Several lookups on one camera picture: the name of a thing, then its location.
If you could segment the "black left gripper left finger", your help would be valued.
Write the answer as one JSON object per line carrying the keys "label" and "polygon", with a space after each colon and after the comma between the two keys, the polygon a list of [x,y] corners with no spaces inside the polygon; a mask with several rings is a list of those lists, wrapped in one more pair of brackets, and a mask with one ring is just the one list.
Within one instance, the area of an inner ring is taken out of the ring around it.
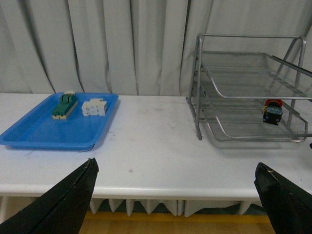
{"label": "black left gripper left finger", "polygon": [[26,208],[0,225],[2,234],[77,234],[98,174],[95,158],[71,172]]}

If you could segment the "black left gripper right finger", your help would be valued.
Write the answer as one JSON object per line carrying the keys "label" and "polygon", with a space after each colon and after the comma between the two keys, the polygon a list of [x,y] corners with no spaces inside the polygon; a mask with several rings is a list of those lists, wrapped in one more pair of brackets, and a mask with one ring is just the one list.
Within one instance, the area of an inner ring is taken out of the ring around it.
{"label": "black left gripper right finger", "polygon": [[255,170],[256,190],[277,234],[312,232],[312,195],[260,162]]}

